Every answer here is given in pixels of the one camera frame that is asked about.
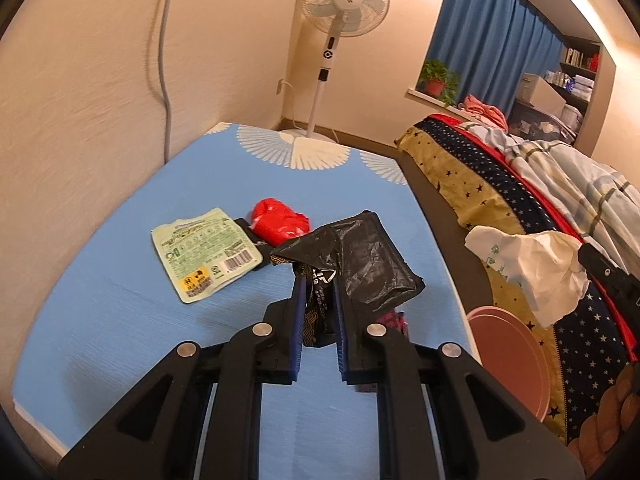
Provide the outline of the person's right hand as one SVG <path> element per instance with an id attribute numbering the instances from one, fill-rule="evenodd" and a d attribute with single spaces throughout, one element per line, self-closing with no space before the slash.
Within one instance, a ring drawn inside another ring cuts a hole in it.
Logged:
<path id="1" fill-rule="evenodd" d="M 614 445 L 639 417 L 639 363 L 630 363 L 614 385 L 603 393 L 596 414 L 580 427 L 579 436 L 567 445 L 590 479 L 604 464 Z"/>

